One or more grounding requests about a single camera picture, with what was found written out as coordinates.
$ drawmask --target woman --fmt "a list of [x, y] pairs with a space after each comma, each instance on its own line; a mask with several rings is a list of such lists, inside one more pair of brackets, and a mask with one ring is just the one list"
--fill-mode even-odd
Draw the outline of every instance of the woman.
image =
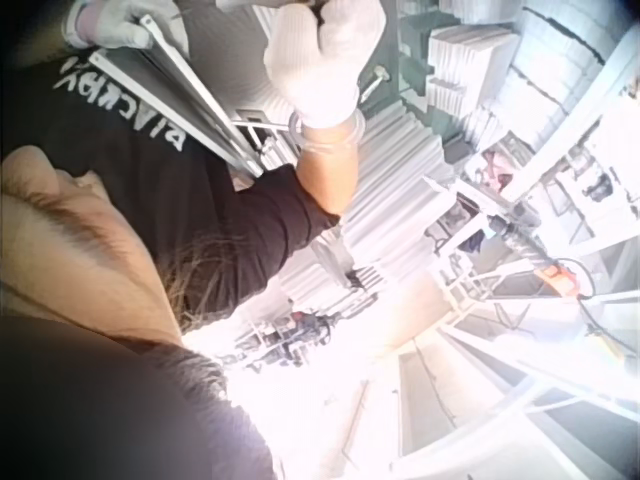
[[153, 261], [99, 178], [56, 171], [35, 147], [2, 174], [5, 477], [275, 478], [219, 368], [182, 347]]
[[[357, 33], [384, 24], [381, 10], [362, 10], [371, 5], [334, 0], [319, 32], [306, 7], [281, 10], [266, 62], [308, 150], [297, 171], [283, 167], [241, 194], [190, 139], [176, 158], [170, 141], [132, 133], [108, 109], [91, 113], [80, 86], [89, 67], [64, 89], [37, 89], [59, 65], [3, 85], [0, 364], [5, 452], [16, 462], [7, 478], [274, 478], [264, 441], [224, 400], [217, 366], [183, 348], [187, 327], [156, 264], [188, 252], [173, 270], [176, 280], [193, 262], [188, 306], [224, 312], [335, 223], [355, 185], [356, 80], [379, 37]], [[64, 65], [67, 76], [77, 67]]]
[[[148, 12], [188, 49], [168, 0], [78, 0], [64, 10], [62, 30], [56, 18], [58, 28], [41, 27], [22, 43], [16, 63], [32, 65], [65, 45], [147, 47], [135, 18]], [[357, 80], [385, 17], [378, 0], [332, 0], [322, 16], [318, 27], [307, 7], [280, 9], [265, 54], [272, 83], [302, 121], [295, 170], [280, 167], [236, 193], [220, 158], [83, 55], [4, 78], [3, 118], [11, 121], [3, 125], [3, 156], [35, 145], [74, 177], [94, 172], [161, 271], [181, 330], [223, 318], [336, 225], [355, 189]]]

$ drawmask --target electrical cord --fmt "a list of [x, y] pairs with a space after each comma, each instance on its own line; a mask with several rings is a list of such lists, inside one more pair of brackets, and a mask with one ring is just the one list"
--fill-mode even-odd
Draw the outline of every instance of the electrical cord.
[[593, 329], [593, 331], [595, 333], [598, 333], [598, 334], [606, 336], [607, 338], [609, 338], [610, 340], [614, 341], [615, 343], [617, 343], [621, 347], [624, 347], [626, 350], [631, 352], [637, 358], [638, 357], [638, 351], [635, 348], [633, 348], [631, 345], [629, 345], [628, 343], [626, 343], [626, 342], [620, 340], [619, 338], [617, 338], [615, 335], [613, 335], [611, 332], [609, 332], [609, 330], [607, 330], [605, 327], [603, 327], [593, 317], [593, 315], [591, 314], [591, 312], [589, 311], [587, 306], [584, 304], [584, 300], [588, 300], [590, 298], [593, 298], [593, 296], [595, 295], [595, 292], [596, 292], [595, 281], [593, 280], [593, 277], [591, 276], [591, 273], [589, 272], [589, 270], [587, 270], [587, 268], [584, 266], [584, 264], [582, 262], [579, 262], [578, 260], [573, 259], [573, 258], [556, 258], [556, 261], [561, 263], [561, 264], [563, 264], [563, 262], [570, 262], [570, 263], [574, 263], [574, 264], [578, 265], [582, 269], [582, 271], [585, 274], [586, 278], [588, 279], [589, 283], [591, 284], [591, 290], [592, 290], [593, 293], [591, 295], [589, 295], [589, 296], [579, 295], [576, 298], [576, 301], [578, 302], [578, 305], [580, 306], [581, 310], [584, 312], [584, 314], [589, 319], [589, 322], [591, 323], [591, 328]]

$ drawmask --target bracelet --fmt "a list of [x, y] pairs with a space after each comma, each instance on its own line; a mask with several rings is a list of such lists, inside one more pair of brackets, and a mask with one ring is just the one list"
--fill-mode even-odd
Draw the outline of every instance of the bracelet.
[[364, 136], [364, 131], [367, 127], [367, 122], [364, 119], [364, 115], [360, 110], [355, 110], [353, 113], [355, 125], [353, 127], [353, 131], [349, 134], [349, 136], [338, 142], [338, 143], [320, 143], [320, 142], [312, 142], [302, 135], [302, 122], [300, 121], [300, 116], [297, 112], [293, 112], [291, 117], [289, 118], [289, 134], [293, 138], [293, 141], [302, 149], [315, 153], [333, 153], [336, 150], [345, 147], [353, 147], [357, 145], [362, 137]]
[[91, 45], [85, 42], [78, 35], [76, 23], [82, 10], [90, 3], [90, 0], [76, 0], [71, 5], [69, 13], [62, 21], [62, 37], [67, 45], [71, 48], [82, 50], [89, 48]]

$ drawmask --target forearm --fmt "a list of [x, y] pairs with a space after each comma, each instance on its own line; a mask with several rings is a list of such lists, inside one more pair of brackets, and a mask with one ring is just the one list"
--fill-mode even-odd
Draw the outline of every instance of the forearm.
[[71, 4], [71, 0], [55, 0], [39, 13], [12, 52], [13, 67], [28, 67], [72, 52], [62, 36], [62, 22]]
[[358, 183], [358, 148], [345, 144], [355, 127], [355, 117], [325, 129], [305, 128], [309, 141], [333, 144], [323, 153], [304, 150], [296, 170], [302, 187], [327, 213], [341, 215], [349, 206]]

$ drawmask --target hand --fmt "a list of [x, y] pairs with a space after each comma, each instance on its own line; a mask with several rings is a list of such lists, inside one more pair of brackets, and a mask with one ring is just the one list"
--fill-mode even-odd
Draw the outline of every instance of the hand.
[[379, 0], [330, 0], [324, 24], [303, 5], [278, 11], [264, 63], [271, 82], [310, 128], [347, 120], [358, 105], [358, 76], [386, 18]]
[[189, 54], [187, 32], [172, 0], [76, 0], [63, 25], [65, 40], [75, 48], [150, 48], [151, 35], [136, 21], [145, 14]]

